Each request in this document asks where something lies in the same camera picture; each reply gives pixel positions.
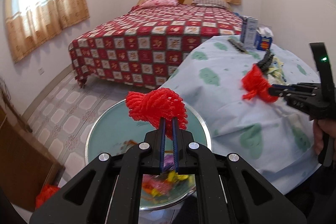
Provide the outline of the person's right hand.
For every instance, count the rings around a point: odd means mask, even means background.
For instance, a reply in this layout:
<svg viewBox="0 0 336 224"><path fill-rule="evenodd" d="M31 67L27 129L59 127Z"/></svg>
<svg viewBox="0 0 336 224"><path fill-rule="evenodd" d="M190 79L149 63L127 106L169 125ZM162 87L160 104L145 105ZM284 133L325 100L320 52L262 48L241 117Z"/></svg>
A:
<svg viewBox="0 0 336 224"><path fill-rule="evenodd" d="M319 155L323 149L323 132L336 137L336 122L328 119L317 120L313 122L314 150Z"/></svg>

